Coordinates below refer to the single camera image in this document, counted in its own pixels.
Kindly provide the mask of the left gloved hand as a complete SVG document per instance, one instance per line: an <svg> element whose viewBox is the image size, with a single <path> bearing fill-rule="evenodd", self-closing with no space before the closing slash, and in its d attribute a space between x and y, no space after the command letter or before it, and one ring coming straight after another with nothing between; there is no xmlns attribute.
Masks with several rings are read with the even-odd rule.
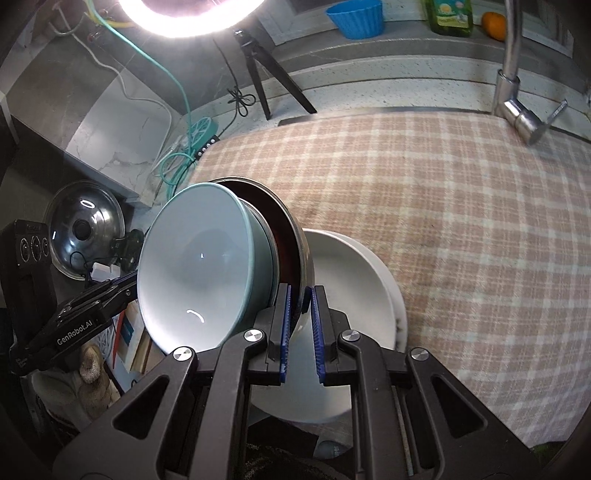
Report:
<svg viewBox="0 0 591 480"><path fill-rule="evenodd" d="M79 432L120 399L94 342L81 347L78 365L72 371L57 368L36 371L31 375L31 383L48 413Z"/></svg>

